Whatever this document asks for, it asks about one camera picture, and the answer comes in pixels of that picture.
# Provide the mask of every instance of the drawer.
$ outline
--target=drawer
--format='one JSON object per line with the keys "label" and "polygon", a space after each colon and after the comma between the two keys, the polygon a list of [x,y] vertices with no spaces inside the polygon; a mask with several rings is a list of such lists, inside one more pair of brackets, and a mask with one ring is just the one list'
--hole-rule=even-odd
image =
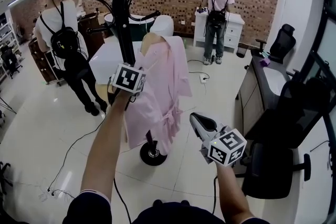
{"label": "drawer", "polygon": [[242,30],[241,27],[237,27],[237,26],[234,26],[234,25],[229,23],[226,27],[225,34],[233,36],[233,37],[240,37],[240,35],[242,33],[241,30]]}
{"label": "drawer", "polygon": [[229,36],[229,35],[224,36],[224,46],[225,47],[236,48],[238,47],[238,43],[239,43],[239,38]]}

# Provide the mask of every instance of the black backpack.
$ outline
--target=black backpack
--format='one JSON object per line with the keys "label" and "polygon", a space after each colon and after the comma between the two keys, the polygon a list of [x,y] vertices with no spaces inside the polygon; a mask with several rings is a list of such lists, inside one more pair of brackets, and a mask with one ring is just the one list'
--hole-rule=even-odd
{"label": "black backpack", "polygon": [[226,23],[226,7],[227,2],[229,0],[226,1],[225,7],[219,11],[215,10],[215,1],[214,0],[211,1],[212,1],[212,11],[210,11],[207,21],[214,24]]}
{"label": "black backpack", "polygon": [[66,27],[64,24],[64,6],[61,2],[61,12],[57,8],[58,13],[62,17],[62,28],[60,31],[54,32],[49,26],[46,25],[40,15],[42,23],[47,27],[47,29],[52,33],[51,37],[51,48],[53,50],[54,56],[61,59],[68,59],[76,52],[80,52],[78,34],[71,27]]}

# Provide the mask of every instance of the dark shirt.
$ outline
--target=dark shirt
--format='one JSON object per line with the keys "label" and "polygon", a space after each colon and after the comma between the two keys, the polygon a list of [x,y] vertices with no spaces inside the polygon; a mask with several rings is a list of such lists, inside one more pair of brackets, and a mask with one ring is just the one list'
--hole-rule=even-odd
{"label": "dark shirt", "polygon": [[[63,224],[99,223],[111,224],[112,213],[110,203],[96,193],[82,193],[72,201]],[[140,213],[133,224],[171,224],[171,223],[210,223],[223,224],[224,222],[207,210],[182,205],[179,202],[167,202],[151,207]],[[266,221],[251,218],[242,224],[268,224]]]}

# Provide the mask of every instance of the power strip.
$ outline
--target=power strip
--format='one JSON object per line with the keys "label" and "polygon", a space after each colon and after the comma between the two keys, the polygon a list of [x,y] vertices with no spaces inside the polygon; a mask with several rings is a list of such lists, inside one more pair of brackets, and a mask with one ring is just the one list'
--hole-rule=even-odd
{"label": "power strip", "polygon": [[200,75],[201,84],[205,84],[207,81],[207,77],[204,74],[199,74],[199,75]]}

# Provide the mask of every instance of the black coat rack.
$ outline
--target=black coat rack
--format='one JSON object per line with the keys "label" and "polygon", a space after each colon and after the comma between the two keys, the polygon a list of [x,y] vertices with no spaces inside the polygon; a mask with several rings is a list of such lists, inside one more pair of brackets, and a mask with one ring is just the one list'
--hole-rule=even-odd
{"label": "black coat rack", "polygon": [[[141,22],[159,16],[161,13],[157,10],[156,12],[149,14],[141,19],[134,18],[130,14],[130,6],[132,0],[111,0],[111,5],[109,5],[105,0],[96,0],[102,3],[113,16],[113,21],[110,27],[106,28],[96,28],[96,29],[87,29],[89,34],[98,33],[101,31],[108,30],[111,27],[115,27],[118,33],[118,40],[120,44],[120,49],[125,63],[134,66],[135,56],[133,51],[133,43],[131,39],[131,31],[129,25],[129,18],[136,22]],[[156,149],[157,141],[154,141],[151,135],[151,132],[148,131],[146,134],[147,143],[145,143],[140,150],[141,159],[148,165],[157,166],[162,164],[167,156],[161,155],[159,150]]]}

